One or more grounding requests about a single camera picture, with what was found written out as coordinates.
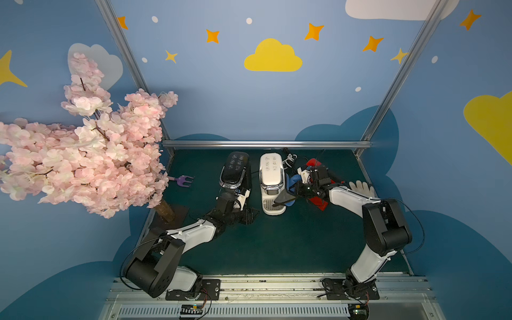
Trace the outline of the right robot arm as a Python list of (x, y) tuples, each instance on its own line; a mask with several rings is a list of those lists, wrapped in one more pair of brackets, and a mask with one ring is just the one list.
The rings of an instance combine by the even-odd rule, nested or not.
[(362, 218), (365, 247), (346, 273), (349, 288), (367, 284), (396, 253), (413, 240), (401, 206), (394, 199), (379, 199), (335, 181), (324, 165), (299, 169), (301, 182), (295, 191), (301, 197), (318, 197)]

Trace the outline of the blue grey cleaning cloth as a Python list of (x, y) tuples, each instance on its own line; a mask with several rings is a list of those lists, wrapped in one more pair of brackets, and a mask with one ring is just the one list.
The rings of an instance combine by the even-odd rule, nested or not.
[(293, 176), (285, 175), (285, 189), (276, 197), (273, 201), (273, 207), (278, 206), (286, 206), (290, 207), (295, 203), (295, 200), (298, 198), (297, 195), (297, 184), (302, 182), (302, 177), (300, 174), (295, 174)]

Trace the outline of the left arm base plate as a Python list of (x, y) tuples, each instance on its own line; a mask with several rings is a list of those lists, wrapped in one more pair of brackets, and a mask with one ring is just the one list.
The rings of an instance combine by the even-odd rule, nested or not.
[(218, 301), (221, 289), (220, 279), (197, 281), (189, 291), (168, 290), (166, 301)]

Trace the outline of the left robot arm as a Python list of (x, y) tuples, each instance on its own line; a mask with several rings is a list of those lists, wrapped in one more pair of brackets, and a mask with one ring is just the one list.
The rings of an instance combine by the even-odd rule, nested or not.
[(128, 288), (156, 298), (167, 290), (194, 292), (199, 289), (200, 273), (179, 265), (187, 251), (217, 239), (227, 227), (253, 223), (255, 212), (248, 207), (251, 191), (223, 192), (216, 206), (191, 225), (163, 230), (153, 228), (123, 261), (119, 277)]

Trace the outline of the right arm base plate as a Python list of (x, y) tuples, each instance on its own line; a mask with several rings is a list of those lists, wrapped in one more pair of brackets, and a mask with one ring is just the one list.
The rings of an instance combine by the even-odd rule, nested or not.
[(324, 278), (321, 284), (328, 300), (380, 300), (375, 280), (358, 283), (356, 280)]

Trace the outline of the red coffee machine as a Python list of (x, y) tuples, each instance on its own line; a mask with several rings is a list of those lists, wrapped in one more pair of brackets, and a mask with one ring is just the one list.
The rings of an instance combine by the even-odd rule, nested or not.
[(311, 168), (312, 184), (306, 185), (307, 199), (318, 209), (324, 211), (328, 206), (329, 188), (333, 186), (334, 181), (329, 176), (328, 169), (316, 158), (310, 159), (306, 167)]

